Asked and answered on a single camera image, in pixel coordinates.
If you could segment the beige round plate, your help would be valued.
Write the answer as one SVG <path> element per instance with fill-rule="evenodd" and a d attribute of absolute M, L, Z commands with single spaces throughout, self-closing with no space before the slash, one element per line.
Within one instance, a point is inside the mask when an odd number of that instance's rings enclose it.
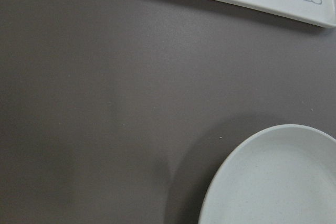
<path fill-rule="evenodd" d="M 262 130 L 224 160 L 199 223 L 335 223 L 335 139 L 295 124 Z"/>

